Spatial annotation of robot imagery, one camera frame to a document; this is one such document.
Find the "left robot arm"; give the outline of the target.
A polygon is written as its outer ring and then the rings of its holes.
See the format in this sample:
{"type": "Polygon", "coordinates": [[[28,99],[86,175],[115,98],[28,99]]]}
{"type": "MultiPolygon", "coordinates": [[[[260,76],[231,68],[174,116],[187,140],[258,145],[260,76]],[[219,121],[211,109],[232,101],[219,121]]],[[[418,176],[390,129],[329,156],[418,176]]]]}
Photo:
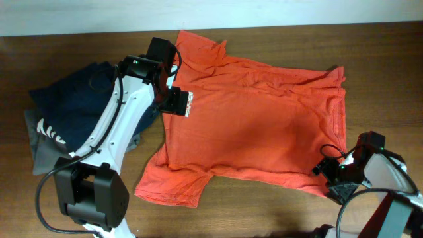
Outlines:
{"type": "Polygon", "coordinates": [[[71,160],[61,158],[54,178],[60,212],[94,237],[133,237],[125,215],[129,192],[120,177],[126,148],[148,110],[187,116],[191,92],[173,86],[180,54],[126,56],[114,66],[114,88],[102,116],[71,160]]]}

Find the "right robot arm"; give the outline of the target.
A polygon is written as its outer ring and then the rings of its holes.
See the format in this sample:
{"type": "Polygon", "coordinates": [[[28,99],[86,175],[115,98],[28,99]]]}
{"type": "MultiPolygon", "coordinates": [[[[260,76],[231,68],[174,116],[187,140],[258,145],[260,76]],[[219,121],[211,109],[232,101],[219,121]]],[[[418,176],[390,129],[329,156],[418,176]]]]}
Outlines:
{"type": "Polygon", "coordinates": [[[313,173],[326,178],[326,197],[341,205],[336,225],[320,227],[319,237],[422,236],[422,193],[408,175],[401,156],[389,151],[355,151],[342,163],[325,157],[313,173]],[[376,211],[360,231],[341,230],[347,205],[364,194],[379,197],[376,211]]]}

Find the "red orange t-shirt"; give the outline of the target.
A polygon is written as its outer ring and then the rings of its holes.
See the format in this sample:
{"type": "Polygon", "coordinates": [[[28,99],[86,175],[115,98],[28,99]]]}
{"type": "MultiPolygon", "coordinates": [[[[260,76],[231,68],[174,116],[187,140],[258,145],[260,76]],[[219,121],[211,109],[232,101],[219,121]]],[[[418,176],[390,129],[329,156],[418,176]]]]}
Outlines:
{"type": "Polygon", "coordinates": [[[229,56],[224,42],[178,34],[175,85],[190,91],[188,116],[163,115],[165,143],[135,195],[195,208],[214,176],[327,193],[312,174],[324,144],[346,149],[344,69],[280,68],[229,56]]]}

